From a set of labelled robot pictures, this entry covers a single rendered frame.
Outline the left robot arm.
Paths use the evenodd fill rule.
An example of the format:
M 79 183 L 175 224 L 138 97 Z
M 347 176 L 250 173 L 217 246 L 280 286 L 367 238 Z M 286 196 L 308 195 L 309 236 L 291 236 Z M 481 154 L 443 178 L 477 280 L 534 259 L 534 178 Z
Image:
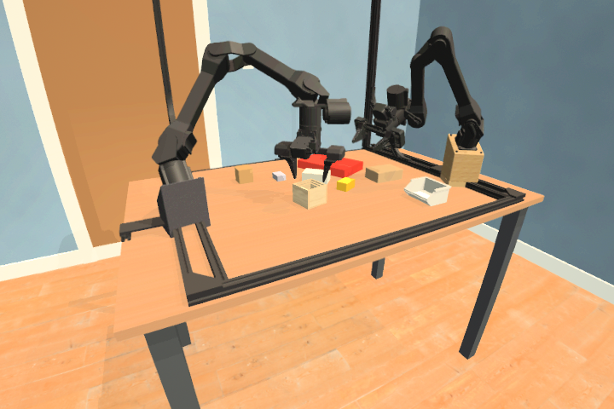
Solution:
M 457 133 L 455 143 L 459 150 L 477 151 L 477 144 L 480 138 L 484 136 L 484 119 L 481 115 L 481 108 L 469 93 L 455 57 L 452 31 L 445 26 L 434 29 L 431 37 L 410 62 L 411 99 L 408 98 L 408 88 L 399 84 L 388 87 L 386 90 L 388 106 L 376 103 L 371 110 L 374 115 L 373 121 L 386 121 L 387 126 L 389 126 L 396 115 L 399 125 L 405 126 L 407 119 L 408 125 L 411 127 L 420 128 L 424 126 L 427 115 L 423 87 L 425 86 L 424 67 L 434 60 L 443 67 L 458 103 L 455 107 L 455 117 L 459 126 L 461 125 L 461 129 Z

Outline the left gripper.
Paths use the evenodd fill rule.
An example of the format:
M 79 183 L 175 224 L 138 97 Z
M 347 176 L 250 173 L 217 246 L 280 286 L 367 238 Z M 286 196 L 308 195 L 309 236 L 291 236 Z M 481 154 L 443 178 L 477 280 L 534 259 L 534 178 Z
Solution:
M 355 120 L 356 133 L 352 139 L 352 143 L 356 143 L 368 135 L 369 131 L 376 133 L 376 135 L 383 137 L 372 148 L 373 151 L 378 151 L 387 148 L 402 148 L 405 144 L 404 130 L 398 129 L 399 121 L 397 116 L 393 118 L 391 124 L 387 126 L 386 121 L 374 120 L 374 125 L 368 123 L 368 119 L 357 117 Z M 382 129 L 382 128 L 383 129 Z M 391 127 L 396 127 L 392 128 Z M 377 131 L 378 130 L 378 131 Z M 382 133 L 382 132 L 384 133 Z M 395 132 L 395 133 L 394 133 Z M 398 138 L 399 135 L 399 138 Z

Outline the yellow rectangular block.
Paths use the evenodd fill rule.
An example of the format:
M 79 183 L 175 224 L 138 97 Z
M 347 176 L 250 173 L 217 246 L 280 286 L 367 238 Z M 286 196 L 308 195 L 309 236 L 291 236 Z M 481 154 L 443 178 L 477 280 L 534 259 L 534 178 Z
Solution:
M 355 187 L 355 179 L 345 177 L 337 181 L 337 190 L 348 192 Z

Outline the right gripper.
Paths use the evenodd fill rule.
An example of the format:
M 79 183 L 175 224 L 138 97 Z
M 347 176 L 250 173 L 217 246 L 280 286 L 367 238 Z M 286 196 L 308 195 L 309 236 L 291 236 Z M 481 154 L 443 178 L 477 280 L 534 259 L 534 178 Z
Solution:
M 321 126 L 305 126 L 299 125 L 298 131 L 302 131 L 302 135 L 309 135 L 310 132 L 314 132 L 316 135 L 316 139 L 319 142 L 319 146 L 321 143 Z M 275 155 L 281 155 L 281 158 L 285 159 L 290 167 L 290 170 L 293 174 L 293 178 L 297 178 L 297 159 L 292 158 L 290 145 L 292 141 L 281 141 L 280 143 L 275 145 Z M 345 148 L 344 146 L 334 146 L 331 145 L 329 148 L 322 148 L 318 151 L 319 155 L 326 155 L 326 159 L 324 160 L 324 169 L 322 182 L 324 182 L 327 178 L 327 174 L 330 170 L 332 164 L 336 161 L 341 161 L 345 156 Z M 329 167 L 330 166 L 330 167 Z M 329 167 L 329 168 L 328 168 Z

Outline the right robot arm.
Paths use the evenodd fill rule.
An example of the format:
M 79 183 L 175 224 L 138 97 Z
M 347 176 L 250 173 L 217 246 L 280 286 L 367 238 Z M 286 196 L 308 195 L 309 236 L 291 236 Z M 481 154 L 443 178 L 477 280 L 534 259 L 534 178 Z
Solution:
M 229 54 L 238 57 L 230 60 Z M 158 172 L 163 185 L 194 178 L 185 161 L 189 154 L 192 155 L 197 142 L 193 134 L 194 126 L 215 84 L 228 72 L 235 72 L 244 66 L 253 66 L 288 88 L 297 99 L 292 106 L 299 107 L 300 125 L 321 125 L 322 118 L 325 124 L 350 123 L 351 107 L 347 99 L 328 99 L 330 94 L 317 76 L 292 69 L 258 49 L 253 43 L 209 43 L 202 57 L 200 75 L 177 119 L 168 125 L 159 137 L 158 146 L 152 155 L 153 161 L 159 165 Z M 302 159 L 317 154 L 319 148 L 315 133 L 302 135 L 302 131 L 297 132 L 296 139 L 290 146 L 292 158 Z

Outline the red flat rectangular block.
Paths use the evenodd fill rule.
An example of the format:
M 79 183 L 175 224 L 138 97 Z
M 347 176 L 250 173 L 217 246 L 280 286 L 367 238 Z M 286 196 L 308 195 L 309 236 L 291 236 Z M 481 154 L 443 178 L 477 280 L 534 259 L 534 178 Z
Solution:
M 324 169 L 324 160 L 326 155 L 313 154 L 308 159 L 298 159 L 298 168 L 301 169 Z M 353 159 L 343 158 L 341 161 L 336 161 L 331 165 L 331 176 L 337 176 L 340 178 L 351 176 L 358 171 L 362 170 L 363 162 Z

